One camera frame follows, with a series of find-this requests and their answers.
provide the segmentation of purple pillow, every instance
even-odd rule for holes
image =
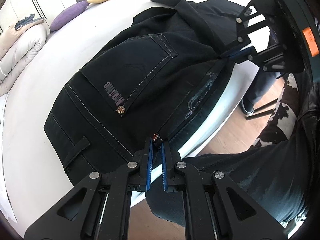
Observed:
[[[80,14],[84,12],[84,10],[88,7],[89,3],[87,1],[82,1],[79,3],[75,3],[63,10],[51,23],[50,32],[56,31],[70,22],[72,19],[76,18]]]

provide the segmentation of jeans back pocket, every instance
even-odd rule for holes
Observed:
[[[162,33],[150,34],[127,39],[80,71],[109,106],[124,115],[161,68],[177,55]]]

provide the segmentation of copper rivet button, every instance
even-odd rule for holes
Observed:
[[[125,111],[124,106],[119,106],[117,111],[118,111],[118,114],[124,114],[124,111]]]

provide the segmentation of black jeans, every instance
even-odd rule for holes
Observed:
[[[295,75],[299,109],[309,91],[309,77]],[[277,221],[289,221],[305,210],[309,187],[308,143],[299,122],[291,137],[278,144],[239,154],[207,154],[183,161],[200,171],[225,172]],[[151,184],[146,199],[154,215],[184,226],[182,193],[163,191],[162,178]]]
[[[235,18],[244,7],[227,0],[152,1],[175,9],[138,14],[67,82],[46,120],[74,185],[92,171],[112,172],[131,161],[155,133],[179,149],[228,84],[234,62],[220,58],[221,43],[236,40]]]

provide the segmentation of person's leg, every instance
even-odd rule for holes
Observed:
[[[276,44],[275,35],[270,32],[268,47]],[[245,115],[253,113],[253,106],[260,101],[265,93],[275,83],[279,72],[265,72],[259,69],[249,89],[240,102],[241,110]]]
[[[307,83],[305,73],[299,78],[297,83]],[[298,89],[299,97],[306,98],[308,90],[300,84]],[[309,186],[309,143],[304,127],[297,123],[290,139],[278,144],[240,154],[208,154],[183,160],[204,172],[225,172],[277,221],[289,221],[304,210]],[[151,184],[146,199],[154,215],[184,225],[182,195],[164,192],[162,178]]]

